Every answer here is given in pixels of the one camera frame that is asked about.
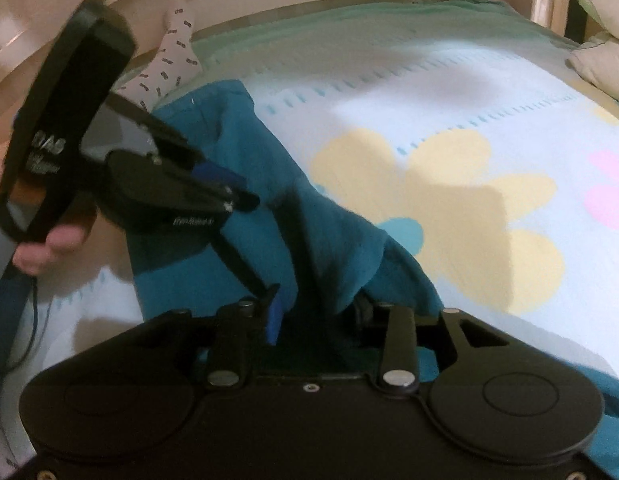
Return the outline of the person's left hand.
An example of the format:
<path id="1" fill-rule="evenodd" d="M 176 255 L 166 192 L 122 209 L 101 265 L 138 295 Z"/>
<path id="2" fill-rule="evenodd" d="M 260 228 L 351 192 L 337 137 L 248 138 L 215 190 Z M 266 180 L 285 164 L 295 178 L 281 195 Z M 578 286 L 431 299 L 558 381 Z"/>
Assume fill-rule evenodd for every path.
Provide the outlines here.
<path id="1" fill-rule="evenodd" d="M 7 144 L 0 144 L 0 178 L 4 171 Z M 46 190 L 19 180 L 12 188 L 10 198 L 25 205 L 38 205 Z M 92 202 L 70 208 L 48 232 L 44 242 L 25 242 L 18 245 L 12 264 L 24 274 L 37 276 L 67 255 L 77 252 L 86 242 L 97 218 Z"/>

